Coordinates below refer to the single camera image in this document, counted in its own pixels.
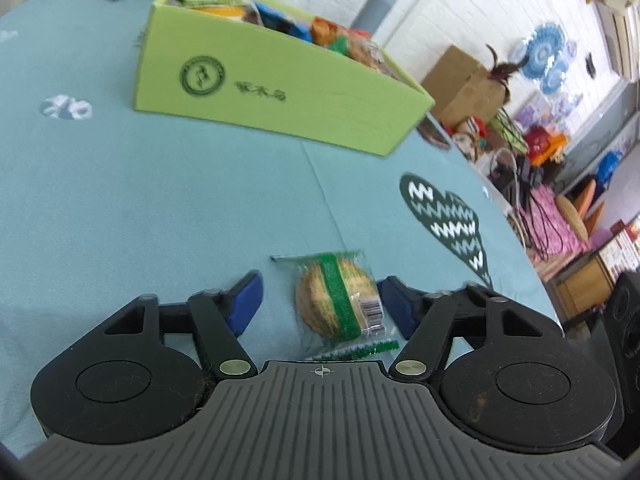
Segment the green box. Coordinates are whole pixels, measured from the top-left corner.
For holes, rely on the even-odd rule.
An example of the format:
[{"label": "green box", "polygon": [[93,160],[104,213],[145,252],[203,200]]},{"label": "green box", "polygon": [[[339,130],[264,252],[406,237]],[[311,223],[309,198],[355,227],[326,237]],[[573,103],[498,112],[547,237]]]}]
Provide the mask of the green box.
[{"label": "green box", "polygon": [[[388,56],[406,84],[280,32],[168,1],[156,0],[149,14],[136,110],[388,155],[433,106],[431,96]],[[255,1],[313,19],[279,0]]]}]

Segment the box of snacks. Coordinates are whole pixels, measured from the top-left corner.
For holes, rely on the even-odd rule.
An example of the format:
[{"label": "box of snacks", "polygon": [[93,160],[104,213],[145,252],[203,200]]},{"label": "box of snacks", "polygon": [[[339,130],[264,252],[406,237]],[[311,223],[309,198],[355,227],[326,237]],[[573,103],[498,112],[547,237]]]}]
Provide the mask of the box of snacks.
[{"label": "box of snacks", "polygon": [[365,34],[279,0],[156,0],[134,102],[377,155],[432,106]]}]

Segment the barcode label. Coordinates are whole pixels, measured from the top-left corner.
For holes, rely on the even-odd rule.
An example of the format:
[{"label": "barcode label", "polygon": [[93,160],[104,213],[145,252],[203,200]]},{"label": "barcode label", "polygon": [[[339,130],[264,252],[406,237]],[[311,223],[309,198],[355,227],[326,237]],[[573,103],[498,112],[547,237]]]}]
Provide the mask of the barcode label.
[{"label": "barcode label", "polygon": [[384,318],[385,315],[382,311],[382,303],[380,298],[373,296],[370,298],[359,298],[358,304],[362,315],[367,322],[367,335],[379,335],[386,332]]}]

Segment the green stripe on wrapper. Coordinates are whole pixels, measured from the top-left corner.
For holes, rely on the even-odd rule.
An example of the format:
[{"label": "green stripe on wrapper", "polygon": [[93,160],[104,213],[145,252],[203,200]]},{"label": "green stripe on wrapper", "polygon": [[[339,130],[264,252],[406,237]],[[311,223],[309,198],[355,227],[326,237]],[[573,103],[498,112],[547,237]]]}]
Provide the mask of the green stripe on wrapper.
[{"label": "green stripe on wrapper", "polygon": [[334,254],[320,254],[318,262],[320,263],[324,285],[334,304],[335,315],[338,317],[340,339],[342,341],[351,341],[359,338],[362,334],[362,329],[351,307],[349,293],[340,274],[338,258]]}]

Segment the circular black logo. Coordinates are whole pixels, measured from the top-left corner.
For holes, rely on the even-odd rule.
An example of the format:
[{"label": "circular black logo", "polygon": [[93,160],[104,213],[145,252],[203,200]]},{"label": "circular black logo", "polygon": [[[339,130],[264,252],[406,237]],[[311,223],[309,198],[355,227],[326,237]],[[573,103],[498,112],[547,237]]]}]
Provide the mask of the circular black logo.
[{"label": "circular black logo", "polygon": [[199,56],[188,60],[180,70],[180,84],[191,95],[213,94],[225,82],[225,68],[217,59]]}]

